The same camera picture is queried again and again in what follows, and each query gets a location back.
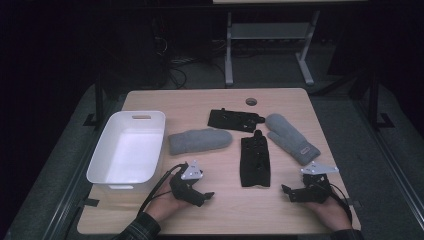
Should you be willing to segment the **person's left hand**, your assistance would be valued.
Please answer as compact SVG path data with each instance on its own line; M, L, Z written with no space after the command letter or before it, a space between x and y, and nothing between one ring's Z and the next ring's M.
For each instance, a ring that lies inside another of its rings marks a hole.
M158 190L158 197L155 197L146 207L144 212L160 223L179 210L190 206L190 203L176 199L171 191L169 181L165 181Z

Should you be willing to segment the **white metal table frame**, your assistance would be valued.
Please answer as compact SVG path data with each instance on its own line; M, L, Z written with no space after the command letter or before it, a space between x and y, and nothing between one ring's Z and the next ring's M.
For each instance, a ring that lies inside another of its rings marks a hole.
M226 24L226 54L224 60L225 85L232 86L232 41L233 40L303 40L303 48L295 54L296 61L307 86L315 84L308 68L306 57L312 42L316 25L320 16L319 11L312 14L309 22L294 23L236 23L232 13L227 14Z

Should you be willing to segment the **person's right hand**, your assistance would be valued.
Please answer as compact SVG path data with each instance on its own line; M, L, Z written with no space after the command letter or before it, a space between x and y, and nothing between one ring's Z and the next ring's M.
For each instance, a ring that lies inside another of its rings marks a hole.
M304 206L316 214L321 223L331 231L352 229L352 223L345 210L333 198L323 203L307 202Z

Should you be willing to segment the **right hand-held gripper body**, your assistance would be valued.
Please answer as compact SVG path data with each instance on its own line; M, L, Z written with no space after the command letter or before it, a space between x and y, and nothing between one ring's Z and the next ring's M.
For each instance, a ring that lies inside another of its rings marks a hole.
M316 161L312 161L304 166L302 173L302 182L304 187L292 190L291 194L297 196L297 202L316 202L323 203L332 193L328 173L338 173L336 166L330 166Z

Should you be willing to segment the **grey mitten with label patch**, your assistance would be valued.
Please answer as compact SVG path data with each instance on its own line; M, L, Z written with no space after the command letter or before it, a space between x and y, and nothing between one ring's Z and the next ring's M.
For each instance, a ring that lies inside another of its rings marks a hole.
M269 129L268 138L302 166L309 164L321 155L320 150L282 115L270 114L265 119L265 125Z

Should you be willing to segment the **black glove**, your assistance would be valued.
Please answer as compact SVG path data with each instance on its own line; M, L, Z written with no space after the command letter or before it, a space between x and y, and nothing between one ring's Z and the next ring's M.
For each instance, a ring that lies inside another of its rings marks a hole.
M239 173L242 187L271 185L268 143L261 130L256 130L252 137L241 139Z
M265 122L265 118L257 113L228 111L225 108L210 111L208 126L253 133L256 125Z

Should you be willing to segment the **plain grey mitten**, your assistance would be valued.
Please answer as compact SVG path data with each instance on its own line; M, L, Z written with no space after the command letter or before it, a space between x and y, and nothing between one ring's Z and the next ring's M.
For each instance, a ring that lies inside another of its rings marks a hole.
M232 135L220 129L188 130L168 137L171 155L197 153L228 147Z

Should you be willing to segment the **white plastic bin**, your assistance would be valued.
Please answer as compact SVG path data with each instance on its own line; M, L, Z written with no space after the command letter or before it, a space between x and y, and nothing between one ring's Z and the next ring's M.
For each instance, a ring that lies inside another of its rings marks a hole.
M107 121L86 177L106 190L148 192L161 171L166 116L161 111L119 111Z

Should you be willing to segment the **metal frame rail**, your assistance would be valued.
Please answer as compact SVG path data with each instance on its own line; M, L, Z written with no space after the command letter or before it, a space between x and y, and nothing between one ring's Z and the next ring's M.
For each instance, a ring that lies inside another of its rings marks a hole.
M74 228L89 192L84 174L96 138L95 134L89 133L59 141L58 149L53 155L54 176L51 178L54 183L60 183L56 191L58 200L42 240L67 240Z
M415 189L411 185L410 181L407 179L407 176L401 169L395 154L390 149L388 143L383 138L381 129L387 125L387 121L381 123L380 126L377 124L374 126L371 121L368 119L367 111L362 103L354 101L353 105L355 109L359 112L364 125L368 129L369 134L376 142L378 148L380 149L383 159L388 166L389 172L394 178L394 181L398 185L398 188L406 201L408 207L410 208L416 222L420 226L421 230L424 232L424 202L419 198Z

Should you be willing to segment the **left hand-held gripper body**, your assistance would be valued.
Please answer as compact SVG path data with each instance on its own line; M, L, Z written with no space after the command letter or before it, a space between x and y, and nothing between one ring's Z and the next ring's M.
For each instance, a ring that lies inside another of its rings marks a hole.
M202 177L203 172L196 160L185 163L170 180L173 196L196 206L197 201L205 199L204 194L193 188L193 185Z

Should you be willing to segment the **black upright post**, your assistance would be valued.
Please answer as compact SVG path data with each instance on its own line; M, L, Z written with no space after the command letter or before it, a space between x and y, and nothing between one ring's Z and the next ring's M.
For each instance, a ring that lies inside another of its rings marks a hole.
M378 110L379 106L379 78L375 72L370 75L368 95L368 122L375 131L382 128L394 128L387 113Z
M95 90L95 112L89 114L85 121L84 126L93 126L98 128L104 119L104 105L103 105L103 88L102 88L102 76L98 74L94 84Z

